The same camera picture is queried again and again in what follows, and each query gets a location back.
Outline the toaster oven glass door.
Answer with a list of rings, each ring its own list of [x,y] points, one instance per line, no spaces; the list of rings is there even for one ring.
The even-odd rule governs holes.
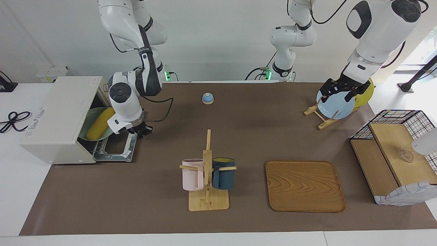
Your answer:
[[[122,153],[109,153],[106,148],[112,144],[120,142],[120,138],[115,134],[96,142],[94,148],[90,151],[94,160],[97,162],[131,162],[135,150],[138,134],[122,133],[121,136],[126,136],[125,144]]]

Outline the white toaster oven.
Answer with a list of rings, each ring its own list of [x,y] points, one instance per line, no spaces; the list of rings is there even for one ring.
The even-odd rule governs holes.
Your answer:
[[[90,151],[98,140],[81,140],[80,132],[98,106],[110,106],[103,77],[58,77],[19,145],[50,165],[94,164]]]

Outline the light blue plate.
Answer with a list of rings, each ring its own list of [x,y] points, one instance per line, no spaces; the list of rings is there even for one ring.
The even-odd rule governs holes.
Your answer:
[[[354,109],[355,101],[351,99],[346,101],[345,97],[349,92],[339,92],[330,96],[326,102],[320,102],[318,104],[319,111],[328,118],[334,118],[336,120],[347,117]]]

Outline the yellow plate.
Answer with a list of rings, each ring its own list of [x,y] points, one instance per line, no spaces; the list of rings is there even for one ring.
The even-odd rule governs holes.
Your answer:
[[[373,80],[371,78],[369,79],[369,82],[370,82],[370,85],[365,90],[365,92],[363,94],[357,94],[355,96],[354,108],[359,108],[359,107],[367,104],[369,102],[369,100],[371,99],[371,97],[373,96],[375,86],[374,86]]]

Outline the wooden plate rack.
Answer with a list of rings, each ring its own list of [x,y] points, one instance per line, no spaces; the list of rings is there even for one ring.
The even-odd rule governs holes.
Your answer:
[[[333,125],[333,124],[336,123],[337,121],[339,121],[339,120],[341,120],[341,119],[343,119],[343,118],[348,117],[349,115],[355,113],[355,112],[358,110],[358,107],[355,107],[355,104],[354,104],[354,107],[351,108],[351,110],[349,110],[349,108],[346,109],[347,114],[346,114],[344,117],[342,117],[342,118],[340,118],[340,117],[337,116],[337,115],[339,115],[340,110],[337,110],[336,112],[334,112],[334,114],[332,115],[332,117],[330,117],[330,118],[325,118],[325,117],[324,117],[324,114],[322,114],[322,111],[320,111],[320,109],[319,109],[319,104],[321,104],[321,101],[322,101],[322,97],[320,97],[319,99],[317,99],[317,100],[316,100],[316,103],[315,103],[313,106],[308,107],[308,108],[303,112],[303,115],[304,115],[304,116],[308,116],[308,115],[311,115],[311,114],[315,114],[315,115],[317,115],[317,117],[319,117],[319,118],[322,120],[322,122],[317,126],[317,129],[318,129],[318,130],[326,129],[328,126]]]

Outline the brown table mat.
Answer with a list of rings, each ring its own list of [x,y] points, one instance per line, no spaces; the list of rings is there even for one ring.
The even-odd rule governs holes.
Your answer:
[[[20,235],[293,232],[437,229],[425,203],[377,205],[348,142],[373,117],[369,106],[326,130],[304,116],[318,83],[165,84],[169,116],[137,142],[131,163],[53,165]],[[212,93],[214,102],[202,102]],[[179,165],[199,158],[212,130],[214,157],[236,160],[227,210],[190,212]],[[334,164],[346,200],[341,213],[276,212],[265,163]]]

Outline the black stand leg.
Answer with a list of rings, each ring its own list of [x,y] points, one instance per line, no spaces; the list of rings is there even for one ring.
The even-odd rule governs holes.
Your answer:
[[[423,78],[431,75],[433,72],[437,70],[437,55],[435,55],[424,67],[419,70],[413,77],[405,83],[398,83],[398,88],[404,93],[413,93],[411,89],[412,85]]]

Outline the pink mug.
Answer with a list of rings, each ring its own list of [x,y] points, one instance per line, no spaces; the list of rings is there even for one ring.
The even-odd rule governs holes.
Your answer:
[[[202,159],[185,159],[182,165],[194,167],[195,170],[182,169],[182,187],[187,191],[199,191],[205,187]]]

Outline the dark blue mug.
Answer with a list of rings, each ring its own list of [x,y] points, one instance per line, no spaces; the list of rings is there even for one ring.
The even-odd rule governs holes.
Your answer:
[[[220,171],[221,167],[234,167],[235,160],[232,158],[214,158],[212,159],[213,176],[212,185],[215,189],[230,190],[235,183],[235,170]]]

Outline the wooden serving tray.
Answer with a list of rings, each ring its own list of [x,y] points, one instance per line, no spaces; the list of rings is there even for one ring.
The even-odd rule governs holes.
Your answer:
[[[346,209],[337,170],[328,161],[270,160],[265,171],[274,211],[341,213]]]

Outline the white rounded blurry fixture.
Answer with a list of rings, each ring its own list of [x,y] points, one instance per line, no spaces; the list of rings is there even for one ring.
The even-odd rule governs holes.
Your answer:
[[[437,127],[418,137],[411,143],[413,150],[423,156],[437,151]]]

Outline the wooden mug tree stand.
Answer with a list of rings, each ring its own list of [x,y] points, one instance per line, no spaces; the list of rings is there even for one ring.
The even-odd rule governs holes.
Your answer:
[[[213,158],[211,145],[211,130],[207,131],[206,149],[203,150],[202,168],[199,166],[189,166],[182,164],[182,170],[196,172],[196,175],[203,178],[203,189],[189,191],[188,209],[189,211],[225,210],[229,208],[229,197],[227,190],[216,189],[212,186],[213,178]]]

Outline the white power strip box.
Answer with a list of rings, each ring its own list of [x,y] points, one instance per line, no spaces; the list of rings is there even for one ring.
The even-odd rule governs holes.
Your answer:
[[[37,72],[37,78],[41,83],[54,83],[58,77],[64,76],[72,76],[67,67],[40,68]]]

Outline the white checked fabric liner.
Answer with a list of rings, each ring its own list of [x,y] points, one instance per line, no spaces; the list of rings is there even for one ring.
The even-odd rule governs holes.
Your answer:
[[[427,180],[401,186],[386,196],[374,196],[378,205],[409,206],[437,198],[437,184]]]

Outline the black clamp mount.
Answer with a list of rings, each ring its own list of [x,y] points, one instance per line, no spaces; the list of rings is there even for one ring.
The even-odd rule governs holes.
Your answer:
[[[13,82],[9,76],[0,70],[0,92],[13,92],[17,85],[17,82]]]

